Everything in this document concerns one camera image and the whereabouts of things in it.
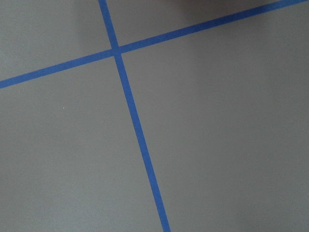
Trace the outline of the blue tape grid lines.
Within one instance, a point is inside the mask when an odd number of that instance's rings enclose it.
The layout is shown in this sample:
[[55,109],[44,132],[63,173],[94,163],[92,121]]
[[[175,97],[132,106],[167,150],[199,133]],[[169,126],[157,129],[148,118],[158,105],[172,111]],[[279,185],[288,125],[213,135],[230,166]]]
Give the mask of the blue tape grid lines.
[[306,0],[3,0],[3,232],[306,232]]

